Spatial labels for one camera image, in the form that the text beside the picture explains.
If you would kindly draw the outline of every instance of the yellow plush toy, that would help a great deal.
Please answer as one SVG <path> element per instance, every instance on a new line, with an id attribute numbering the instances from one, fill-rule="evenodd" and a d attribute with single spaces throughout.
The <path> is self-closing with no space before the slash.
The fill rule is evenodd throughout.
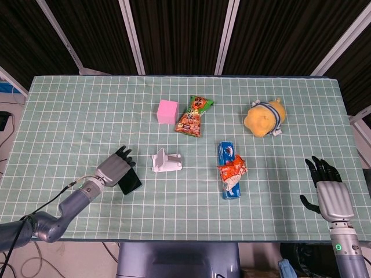
<path id="1" fill-rule="evenodd" d="M 279 98 L 268 103 L 255 101 L 243 124 L 258 137 L 281 134 L 281 123 L 286 118 L 286 111 L 280 102 Z"/>

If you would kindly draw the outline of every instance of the blue box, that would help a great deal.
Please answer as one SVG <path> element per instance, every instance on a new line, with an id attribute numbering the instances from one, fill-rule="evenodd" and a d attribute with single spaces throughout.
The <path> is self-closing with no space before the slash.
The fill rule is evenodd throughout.
<path id="1" fill-rule="evenodd" d="M 235 152 L 232 142 L 220 142 L 218 146 L 218 157 L 219 165 L 226 165 L 228 162 L 232 162 L 235 159 Z M 232 190 L 227 191 L 225 183 L 223 183 L 223 199 L 236 199 L 241 196 L 239 190 L 239 182 L 232 188 Z"/>

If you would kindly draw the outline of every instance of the white plastic part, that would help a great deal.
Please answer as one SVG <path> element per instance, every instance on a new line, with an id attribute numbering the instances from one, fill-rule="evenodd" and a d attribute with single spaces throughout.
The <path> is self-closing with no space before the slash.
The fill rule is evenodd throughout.
<path id="1" fill-rule="evenodd" d="M 168 172 L 181 170 L 180 154 L 166 155 L 161 148 L 156 155 L 152 155 L 153 172 Z"/>

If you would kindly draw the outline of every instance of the chip bag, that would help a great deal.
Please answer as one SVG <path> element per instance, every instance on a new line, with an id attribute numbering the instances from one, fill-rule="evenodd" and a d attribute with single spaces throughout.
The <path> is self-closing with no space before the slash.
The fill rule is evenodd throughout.
<path id="1" fill-rule="evenodd" d="M 218 166 L 218 168 L 221 179 L 226 184 L 227 191 L 230 191 L 239 182 L 242 175 L 248 171 L 245 161 L 239 155 L 236 155 L 236 159 L 232 162 Z"/>
<path id="2" fill-rule="evenodd" d="M 213 105 L 214 101 L 192 96 L 191 106 L 180 118 L 175 131 L 200 137 L 201 116 Z"/>

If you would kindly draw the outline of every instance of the table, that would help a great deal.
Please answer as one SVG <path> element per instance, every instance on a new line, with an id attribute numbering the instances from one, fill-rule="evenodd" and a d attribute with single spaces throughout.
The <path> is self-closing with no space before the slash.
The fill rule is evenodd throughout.
<path id="1" fill-rule="evenodd" d="M 201 137 L 160 125 L 160 99 L 191 95 L 215 101 Z M 280 97 L 287 110 L 277 137 L 252 136 L 243 119 L 252 101 Z M 232 141 L 249 171 L 242 195 L 221 198 L 217 145 Z M 143 186 L 123 196 L 107 188 L 69 225 L 68 240 L 329 240 L 328 224 L 306 210 L 299 194 L 317 202 L 304 158 L 338 168 L 355 204 L 355 229 L 371 240 L 371 206 L 339 85 L 326 78 L 161 76 L 37 76 L 0 186 L 0 222 L 19 219 L 121 145 L 133 149 Z M 151 170 L 164 147 L 180 153 L 183 169 Z M 68 196 L 66 192 L 61 199 Z M 57 203 L 46 211 L 58 215 Z"/>

